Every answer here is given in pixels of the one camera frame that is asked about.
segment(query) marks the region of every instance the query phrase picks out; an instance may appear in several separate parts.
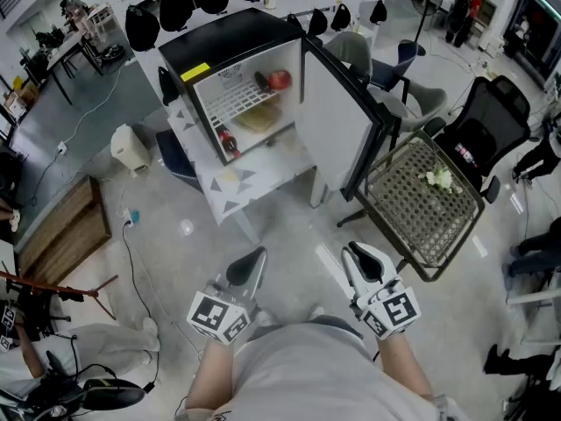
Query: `yellow label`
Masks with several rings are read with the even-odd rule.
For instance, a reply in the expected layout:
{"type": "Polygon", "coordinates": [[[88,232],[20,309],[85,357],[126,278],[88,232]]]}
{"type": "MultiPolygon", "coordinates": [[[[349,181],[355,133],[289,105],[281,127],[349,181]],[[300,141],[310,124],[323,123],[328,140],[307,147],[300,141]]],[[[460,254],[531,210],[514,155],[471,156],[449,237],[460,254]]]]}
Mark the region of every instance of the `yellow label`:
{"type": "Polygon", "coordinates": [[[193,76],[197,76],[199,74],[201,74],[202,72],[208,70],[209,64],[207,64],[206,62],[204,62],[203,64],[199,64],[198,66],[196,66],[195,68],[191,68],[190,70],[188,70],[187,72],[185,72],[184,74],[181,75],[181,79],[183,81],[188,81],[191,78],[193,78],[193,76]]]}

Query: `fridge door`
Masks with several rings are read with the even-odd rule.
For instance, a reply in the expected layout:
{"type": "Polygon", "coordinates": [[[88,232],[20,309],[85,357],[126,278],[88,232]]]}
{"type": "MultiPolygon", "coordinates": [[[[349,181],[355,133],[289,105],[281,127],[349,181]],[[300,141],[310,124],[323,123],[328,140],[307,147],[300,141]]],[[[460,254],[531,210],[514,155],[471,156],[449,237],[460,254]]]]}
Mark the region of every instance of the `fridge door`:
{"type": "Polygon", "coordinates": [[[303,42],[302,112],[296,130],[330,190],[351,200],[394,118],[322,46],[303,42]]]}

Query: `red bottle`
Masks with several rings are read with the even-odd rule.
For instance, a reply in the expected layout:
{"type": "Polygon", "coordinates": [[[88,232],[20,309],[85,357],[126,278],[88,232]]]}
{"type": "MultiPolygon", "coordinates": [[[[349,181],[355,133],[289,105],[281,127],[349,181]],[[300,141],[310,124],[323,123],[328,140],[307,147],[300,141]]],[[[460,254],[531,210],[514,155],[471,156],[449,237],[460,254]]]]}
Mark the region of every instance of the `red bottle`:
{"type": "Polygon", "coordinates": [[[235,158],[241,156],[241,153],[238,150],[238,142],[236,141],[236,138],[230,134],[224,125],[217,127],[217,134],[224,151],[232,153],[235,158]]]}

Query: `hand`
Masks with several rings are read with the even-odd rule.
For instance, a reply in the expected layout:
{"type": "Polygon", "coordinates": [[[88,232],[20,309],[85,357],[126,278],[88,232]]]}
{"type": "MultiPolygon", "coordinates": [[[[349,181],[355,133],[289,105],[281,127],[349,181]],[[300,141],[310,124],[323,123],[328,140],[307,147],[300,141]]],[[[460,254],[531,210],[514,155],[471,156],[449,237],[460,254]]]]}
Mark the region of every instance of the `hand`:
{"type": "Polygon", "coordinates": [[[25,324],[25,317],[24,314],[18,310],[16,313],[16,325],[24,325],[25,324]]]}

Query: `black fridge top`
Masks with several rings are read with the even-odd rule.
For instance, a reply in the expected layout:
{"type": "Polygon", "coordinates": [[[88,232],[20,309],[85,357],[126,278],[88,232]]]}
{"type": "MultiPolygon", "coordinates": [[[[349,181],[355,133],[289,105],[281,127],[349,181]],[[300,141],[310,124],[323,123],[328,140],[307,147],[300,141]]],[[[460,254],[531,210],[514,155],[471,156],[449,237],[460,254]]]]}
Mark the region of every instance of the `black fridge top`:
{"type": "Polygon", "coordinates": [[[303,29],[285,20],[250,8],[186,32],[161,46],[160,51],[178,75],[197,68],[201,72],[207,70],[197,76],[201,79],[244,57],[301,38],[304,34],[303,29]]]}

